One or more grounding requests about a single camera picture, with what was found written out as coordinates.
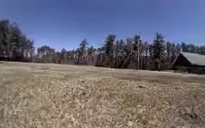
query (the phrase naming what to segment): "dry grass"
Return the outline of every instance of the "dry grass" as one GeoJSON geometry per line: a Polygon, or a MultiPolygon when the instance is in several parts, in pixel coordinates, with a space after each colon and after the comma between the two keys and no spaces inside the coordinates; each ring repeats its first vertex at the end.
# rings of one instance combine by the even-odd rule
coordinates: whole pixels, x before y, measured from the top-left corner
{"type": "Polygon", "coordinates": [[[205,128],[205,76],[0,64],[1,128],[205,128]]]}

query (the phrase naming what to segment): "field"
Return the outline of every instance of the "field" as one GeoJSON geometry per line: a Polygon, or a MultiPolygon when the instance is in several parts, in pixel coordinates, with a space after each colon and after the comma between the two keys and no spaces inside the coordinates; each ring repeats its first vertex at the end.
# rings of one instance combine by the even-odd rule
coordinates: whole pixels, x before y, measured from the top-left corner
{"type": "Polygon", "coordinates": [[[0,128],[205,128],[205,75],[0,63],[0,128]]]}

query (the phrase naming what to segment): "forest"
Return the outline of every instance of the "forest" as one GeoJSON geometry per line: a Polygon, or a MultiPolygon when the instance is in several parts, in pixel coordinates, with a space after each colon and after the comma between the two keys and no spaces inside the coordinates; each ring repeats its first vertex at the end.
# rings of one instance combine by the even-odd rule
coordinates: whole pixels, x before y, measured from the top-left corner
{"type": "Polygon", "coordinates": [[[109,34],[99,48],[90,46],[87,39],[83,39],[77,49],[56,51],[46,45],[35,47],[34,40],[29,39],[16,23],[0,20],[0,61],[168,70],[181,51],[205,55],[205,46],[169,42],[161,33],[155,34],[153,42],[146,42],[138,33],[126,39],[109,34]]]}

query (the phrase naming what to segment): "wooden building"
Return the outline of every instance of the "wooden building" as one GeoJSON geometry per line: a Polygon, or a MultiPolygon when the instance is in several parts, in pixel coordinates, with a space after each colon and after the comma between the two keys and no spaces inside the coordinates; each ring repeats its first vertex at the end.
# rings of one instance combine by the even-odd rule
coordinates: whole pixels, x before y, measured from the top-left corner
{"type": "Polygon", "coordinates": [[[172,64],[175,70],[205,74],[205,55],[181,52],[172,64]]]}

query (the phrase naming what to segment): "dark roof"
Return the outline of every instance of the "dark roof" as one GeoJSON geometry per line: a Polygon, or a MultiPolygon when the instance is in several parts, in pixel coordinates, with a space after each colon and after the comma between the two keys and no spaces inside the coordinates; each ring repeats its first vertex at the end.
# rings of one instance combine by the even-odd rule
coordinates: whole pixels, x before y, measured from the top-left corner
{"type": "Polygon", "coordinates": [[[181,52],[180,54],[183,55],[192,65],[205,66],[205,55],[199,55],[196,53],[187,53],[187,52],[181,52]]]}

